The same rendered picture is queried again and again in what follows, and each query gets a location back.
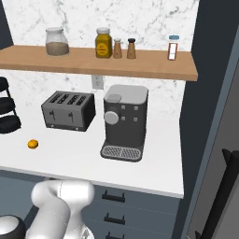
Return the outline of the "blue-grey drawer front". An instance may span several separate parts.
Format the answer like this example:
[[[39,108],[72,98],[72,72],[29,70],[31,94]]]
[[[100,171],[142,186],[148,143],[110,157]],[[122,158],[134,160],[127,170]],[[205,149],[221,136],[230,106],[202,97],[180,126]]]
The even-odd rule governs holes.
[[[95,239],[105,239],[108,232],[117,237],[121,237],[124,234],[125,239],[171,239],[170,235],[133,229],[127,226],[99,222],[92,219],[86,219],[85,224],[91,229]]]
[[[154,195],[150,193],[115,189],[103,186],[94,186],[95,196],[94,201],[101,203],[112,203],[117,205],[125,205],[138,209],[146,209],[148,211],[155,211],[160,213],[167,213],[175,215],[179,205],[179,199],[161,195]],[[107,193],[110,195],[121,196],[124,193],[125,203],[113,202],[102,199],[102,194]]]
[[[105,222],[104,217],[107,213],[112,218],[122,218],[124,216],[125,225],[122,226],[166,234],[172,238],[176,216],[167,213],[95,201],[83,209],[82,216],[84,221],[92,219]]]

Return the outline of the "dark grey coffee machine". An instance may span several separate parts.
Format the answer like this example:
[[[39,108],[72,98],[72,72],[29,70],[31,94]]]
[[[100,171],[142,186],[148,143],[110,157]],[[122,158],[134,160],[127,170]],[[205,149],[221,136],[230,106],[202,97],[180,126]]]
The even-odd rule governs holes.
[[[106,159],[139,162],[143,156],[148,114],[148,89],[144,86],[113,85],[104,97]]]

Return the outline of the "grey four-slot toaster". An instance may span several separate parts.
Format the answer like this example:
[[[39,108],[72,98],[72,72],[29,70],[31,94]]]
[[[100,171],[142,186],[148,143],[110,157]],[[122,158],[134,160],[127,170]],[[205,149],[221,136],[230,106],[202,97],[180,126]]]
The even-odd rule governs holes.
[[[96,115],[93,93],[56,91],[42,106],[48,128],[86,132]]]

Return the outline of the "wooden shaker with silver top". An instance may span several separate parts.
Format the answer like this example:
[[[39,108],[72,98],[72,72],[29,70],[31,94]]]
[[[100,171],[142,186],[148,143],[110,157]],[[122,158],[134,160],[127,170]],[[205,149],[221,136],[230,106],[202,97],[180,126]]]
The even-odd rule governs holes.
[[[122,52],[121,52],[121,45],[120,45],[120,38],[115,38],[114,39],[114,52],[113,52],[113,57],[115,59],[120,59],[122,57]]]

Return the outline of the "wooden shaker with black top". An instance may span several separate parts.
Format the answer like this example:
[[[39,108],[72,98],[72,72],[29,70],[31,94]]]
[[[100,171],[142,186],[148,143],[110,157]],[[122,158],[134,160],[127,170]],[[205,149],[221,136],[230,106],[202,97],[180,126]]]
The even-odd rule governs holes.
[[[129,38],[128,39],[127,58],[131,59],[131,60],[136,58],[134,42],[135,42],[134,38]]]

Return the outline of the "yellow jar with silver lid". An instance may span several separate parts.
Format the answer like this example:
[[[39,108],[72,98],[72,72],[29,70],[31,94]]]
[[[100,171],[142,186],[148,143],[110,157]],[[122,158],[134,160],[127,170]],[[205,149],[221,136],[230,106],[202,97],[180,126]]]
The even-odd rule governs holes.
[[[99,27],[96,29],[95,51],[97,58],[110,58],[112,56],[112,37],[110,29]]]

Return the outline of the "small bottle with blue cap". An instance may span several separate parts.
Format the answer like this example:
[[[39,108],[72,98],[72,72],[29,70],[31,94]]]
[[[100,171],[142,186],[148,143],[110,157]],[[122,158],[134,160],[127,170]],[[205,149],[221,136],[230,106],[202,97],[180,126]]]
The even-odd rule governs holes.
[[[169,46],[168,46],[168,60],[174,61],[176,59],[177,45],[179,36],[170,35],[169,36]]]

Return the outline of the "dark blue tall cabinet panel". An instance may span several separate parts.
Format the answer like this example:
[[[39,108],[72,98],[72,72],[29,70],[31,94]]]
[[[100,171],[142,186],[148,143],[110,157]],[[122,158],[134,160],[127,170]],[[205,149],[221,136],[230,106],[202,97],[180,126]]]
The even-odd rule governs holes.
[[[198,80],[185,86],[180,114],[184,198],[172,239],[186,239],[238,60],[239,0],[200,0],[191,53]]]

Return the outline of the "glass jar with brown contents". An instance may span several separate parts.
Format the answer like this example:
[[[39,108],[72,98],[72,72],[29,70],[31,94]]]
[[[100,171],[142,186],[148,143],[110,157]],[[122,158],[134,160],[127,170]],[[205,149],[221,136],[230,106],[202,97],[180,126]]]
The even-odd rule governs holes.
[[[50,56],[63,56],[69,53],[63,27],[51,27],[46,30],[46,51]]]

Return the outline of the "grey fridge door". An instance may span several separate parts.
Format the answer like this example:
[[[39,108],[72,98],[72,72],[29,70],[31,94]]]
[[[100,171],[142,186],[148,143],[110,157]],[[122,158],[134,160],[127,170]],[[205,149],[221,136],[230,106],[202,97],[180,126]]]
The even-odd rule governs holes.
[[[204,165],[201,185],[194,198],[188,227],[187,239],[196,239],[195,232],[202,233],[209,212],[218,192],[223,174],[226,170],[222,149],[230,152],[239,150],[239,52],[235,62],[232,80],[223,92],[225,103],[222,105],[221,117],[208,162]],[[219,219],[212,239],[239,239],[239,176]]]

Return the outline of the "white wall power socket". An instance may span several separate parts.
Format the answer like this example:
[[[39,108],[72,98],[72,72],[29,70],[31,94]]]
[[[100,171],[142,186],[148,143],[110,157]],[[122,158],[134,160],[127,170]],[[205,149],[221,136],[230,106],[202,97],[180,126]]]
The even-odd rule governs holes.
[[[102,90],[104,88],[104,79],[102,76],[92,75],[91,84],[95,90]]]

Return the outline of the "wooden wall shelf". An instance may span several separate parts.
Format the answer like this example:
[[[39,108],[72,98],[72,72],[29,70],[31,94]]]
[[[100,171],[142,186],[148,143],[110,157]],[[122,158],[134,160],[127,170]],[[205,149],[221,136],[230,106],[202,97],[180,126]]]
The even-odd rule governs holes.
[[[186,81],[198,79],[188,51],[179,51],[175,61],[168,61],[167,52],[163,50],[139,49],[134,60],[129,60],[126,55],[124,49],[121,59],[98,59],[95,49],[72,48],[69,55],[52,57],[41,46],[11,46],[0,49],[0,69]]]

